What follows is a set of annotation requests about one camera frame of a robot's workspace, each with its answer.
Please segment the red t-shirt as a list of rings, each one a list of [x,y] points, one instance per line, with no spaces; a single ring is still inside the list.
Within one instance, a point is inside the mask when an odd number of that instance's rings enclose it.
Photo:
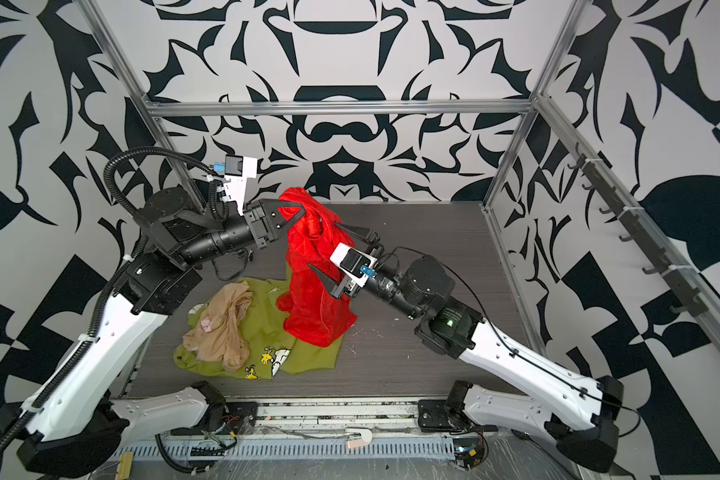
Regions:
[[[284,321],[287,333],[326,348],[346,333],[357,316],[350,310],[350,300],[332,297],[313,269],[341,281],[343,273],[330,261],[330,256],[339,244],[352,246],[354,241],[338,227],[340,217],[305,189],[289,188],[279,199],[297,204],[279,209],[285,219],[292,219],[300,207],[304,208],[304,215],[288,230],[285,259],[291,272],[289,291],[278,298],[276,305],[288,314]]]

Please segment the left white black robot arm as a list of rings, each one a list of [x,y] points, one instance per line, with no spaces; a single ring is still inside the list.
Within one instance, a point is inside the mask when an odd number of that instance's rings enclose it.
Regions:
[[[144,400],[114,400],[110,386],[145,341],[200,283],[199,267],[265,248],[304,215],[298,202],[265,199],[218,220],[172,187],[132,216],[142,240],[105,285],[88,330],[32,396],[0,410],[0,458],[12,443],[31,472],[76,478],[116,450],[175,429],[222,427],[224,396],[205,381]]]

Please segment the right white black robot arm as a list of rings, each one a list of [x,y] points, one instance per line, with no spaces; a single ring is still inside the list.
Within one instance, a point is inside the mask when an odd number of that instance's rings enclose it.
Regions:
[[[335,281],[312,270],[335,298],[365,291],[415,321],[414,332],[433,352],[478,367],[516,388],[505,394],[469,381],[454,383],[446,407],[473,428],[504,427],[551,445],[571,462],[607,473],[617,454],[624,386],[611,376],[575,373],[501,331],[482,310],[452,294],[459,276],[431,255],[420,254],[404,271],[386,264],[378,234],[340,224],[341,232],[365,243],[359,250],[338,243],[330,261]]]

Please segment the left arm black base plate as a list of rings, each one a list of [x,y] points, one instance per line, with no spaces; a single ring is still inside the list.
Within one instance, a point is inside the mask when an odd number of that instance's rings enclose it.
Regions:
[[[255,401],[227,402],[221,417],[214,421],[213,433],[220,435],[239,435],[251,432],[257,423],[259,403]]]

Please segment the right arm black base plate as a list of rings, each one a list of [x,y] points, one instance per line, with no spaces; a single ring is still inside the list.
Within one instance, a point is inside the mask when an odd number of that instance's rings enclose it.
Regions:
[[[445,400],[420,399],[417,402],[417,426],[425,433],[461,434],[470,430],[471,423],[453,413]]]

